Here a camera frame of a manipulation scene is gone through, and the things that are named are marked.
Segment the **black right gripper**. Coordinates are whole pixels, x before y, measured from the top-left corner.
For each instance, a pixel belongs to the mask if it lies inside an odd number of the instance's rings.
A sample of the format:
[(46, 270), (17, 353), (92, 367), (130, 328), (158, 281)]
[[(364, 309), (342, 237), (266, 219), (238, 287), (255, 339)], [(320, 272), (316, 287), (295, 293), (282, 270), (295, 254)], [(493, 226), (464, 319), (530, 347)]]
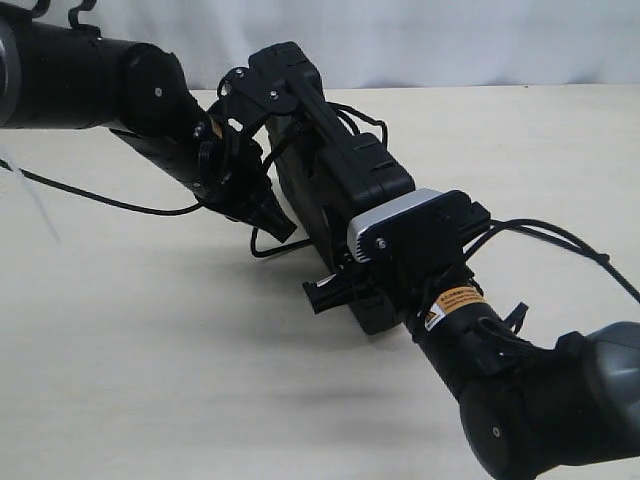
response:
[(347, 247), (349, 221), (329, 228), (331, 275), (304, 283), (305, 294), (316, 314), (347, 305), (361, 329), (390, 330), (401, 313), (424, 305), (430, 285), (463, 263), (463, 247), (488, 231), (491, 214), (460, 190), (442, 192), (367, 233), (365, 264)]

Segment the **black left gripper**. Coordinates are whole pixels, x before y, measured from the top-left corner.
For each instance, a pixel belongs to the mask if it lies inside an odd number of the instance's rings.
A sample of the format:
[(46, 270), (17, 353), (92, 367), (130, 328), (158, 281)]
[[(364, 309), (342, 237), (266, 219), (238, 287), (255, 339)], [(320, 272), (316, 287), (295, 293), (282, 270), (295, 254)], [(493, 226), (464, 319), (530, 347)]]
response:
[(217, 118), (200, 115), (192, 126), (195, 179), (192, 192), (200, 208), (269, 233), (280, 243), (296, 224), (285, 214), (260, 172), (262, 150)]

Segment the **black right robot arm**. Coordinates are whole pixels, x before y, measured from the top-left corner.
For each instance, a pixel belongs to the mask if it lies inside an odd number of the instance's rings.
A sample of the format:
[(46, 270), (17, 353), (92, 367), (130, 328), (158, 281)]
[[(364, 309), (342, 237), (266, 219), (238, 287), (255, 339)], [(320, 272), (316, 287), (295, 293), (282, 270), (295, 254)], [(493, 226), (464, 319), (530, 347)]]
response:
[(532, 231), (533, 221), (495, 221), (458, 190), (418, 189), (366, 210), (307, 199), (296, 211), (332, 271), (305, 285), (313, 309), (349, 305), (369, 335), (403, 325), (455, 398), (491, 477), (638, 455), (638, 324), (539, 347), (520, 336), (527, 306), (499, 316), (469, 268), (489, 239)]

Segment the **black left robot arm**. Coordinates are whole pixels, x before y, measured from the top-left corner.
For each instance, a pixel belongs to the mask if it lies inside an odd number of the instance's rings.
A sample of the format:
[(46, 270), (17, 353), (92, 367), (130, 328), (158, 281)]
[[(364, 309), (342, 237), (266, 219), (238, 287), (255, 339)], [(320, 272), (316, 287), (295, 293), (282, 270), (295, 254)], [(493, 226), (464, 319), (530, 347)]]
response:
[(1, 5), (2, 128), (105, 128), (205, 208), (279, 241), (292, 235), (261, 147), (229, 123), (229, 97), (203, 108), (175, 54), (105, 38), (78, 23), (77, 8), (69, 27), (44, 23), (48, 7)]

